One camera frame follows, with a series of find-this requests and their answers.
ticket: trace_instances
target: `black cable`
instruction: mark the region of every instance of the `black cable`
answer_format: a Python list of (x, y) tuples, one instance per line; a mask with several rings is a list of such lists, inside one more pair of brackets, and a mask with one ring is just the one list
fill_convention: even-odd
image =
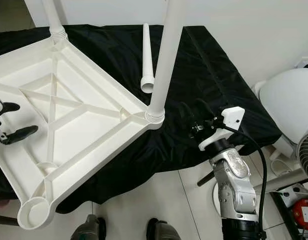
[(259, 225), (259, 230), (262, 233), (263, 232), (263, 210), (264, 210), (264, 199), (265, 199), (265, 193), (266, 193), (266, 183), (267, 183), (267, 178), (268, 178), (268, 168), (266, 165), (266, 160), (264, 157), (264, 154), (260, 148), (260, 146), (258, 145), (258, 143), (251, 138), (250, 136), (246, 135), (245, 133), (241, 132), (241, 131), (237, 131), (233, 128), (230, 128), (228, 126), (226, 126), (225, 124), (222, 126), (223, 129), (226, 129), (228, 131), (231, 131), (235, 134), (239, 134), (244, 136), (245, 138), (247, 138), (248, 140), (250, 140), (256, 147), (259, 155), (260, 155), (260, 159), (262, 161), (262, 165), (263, 165), (263, 181), (262, 181), (262, 188), (261, 188), (261, 192), (260, 192), (260, 200), (259, 200), (259, 209), (258, 209), (258, 225)]

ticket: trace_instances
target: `black clamp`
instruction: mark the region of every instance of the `black clamp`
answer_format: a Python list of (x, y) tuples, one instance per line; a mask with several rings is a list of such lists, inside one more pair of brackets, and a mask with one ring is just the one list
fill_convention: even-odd
[(212, 136), (217, 129), (223, 128), (224, 117), (222, 111), (229, 106), (219, 108), (215, 114), (207, 102), (197, 98), (190, 107), (184, 102), (178, 106), (182, 128), (189, 131), (189, 137), (199, 144)]
[[(13, 102), (1, 102), (1, 100), (0, 100), (0, 103), (2, 104), (2, 110), (0, 111), (0, 116), (4, 113), (15, 112), (15, 111), (20, 109), (20, 106), (16, 103), (13, 103)], [(38, 129), (39, 129), (38, 126), (32, 125), (32, 126), (28, 126), (28, 127), (18, 129), (16, 132), (11, 133), (9, 135), (6, 135), (5, 132), (2, 132), (0, 130), (0, 142), (4, 145), (16, 143), (16, 142), (21, 141), (21, 140), (27, 138), (28, 136), (32, 135)]]

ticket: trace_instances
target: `white mounting bracket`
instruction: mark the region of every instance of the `white mounting bracket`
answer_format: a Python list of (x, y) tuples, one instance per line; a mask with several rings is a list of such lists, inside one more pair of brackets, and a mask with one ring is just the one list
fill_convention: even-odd
[[(224, 117), (223, 123), (229, 128), (238, 130), (241, 125), (244, 113), (245, 113), (245, 109), (239, 106), (226, 108), (221, 113), (221, 115)], [(205, 151), (205, 148), (211, 143), (214, 143), (215, 141), (220, 140), (220, 139), (227, 139), (232, 134), (233, 132), (229, 130), (218, 128), (212, 136), (202, 141), (198, 145), (198, 148), (201, 151)]]

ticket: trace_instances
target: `white wall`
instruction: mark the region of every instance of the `white wall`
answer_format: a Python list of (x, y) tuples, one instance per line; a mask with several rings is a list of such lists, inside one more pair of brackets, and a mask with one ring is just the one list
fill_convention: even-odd
[[(25, 0), (37, 27), (39, 0)], [(308, 56), (308, 0), (188, 0), (186, 25), (204, 25), (246, 82), (266, 80)], [(162, 24), (165, 0), (55, 0), (63, 24)]]

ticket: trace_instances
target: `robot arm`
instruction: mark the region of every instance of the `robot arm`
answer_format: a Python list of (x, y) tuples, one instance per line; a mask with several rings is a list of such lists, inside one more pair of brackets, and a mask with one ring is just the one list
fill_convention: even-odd
[(202, 120), (195, 118), (189, 109), (186, 108), (190, 114), (187, 125), (199, 149), (206, 152), (218, 183), (224, 240), (266, 239), (266, 233), (258, 223), (257, 196), (250, 182), (249, 167), (227, 141), (233, 132), (223, 128), (227, 126), (238, 130), (245, 110), (230, 107), (224, 109), (220, 116)]

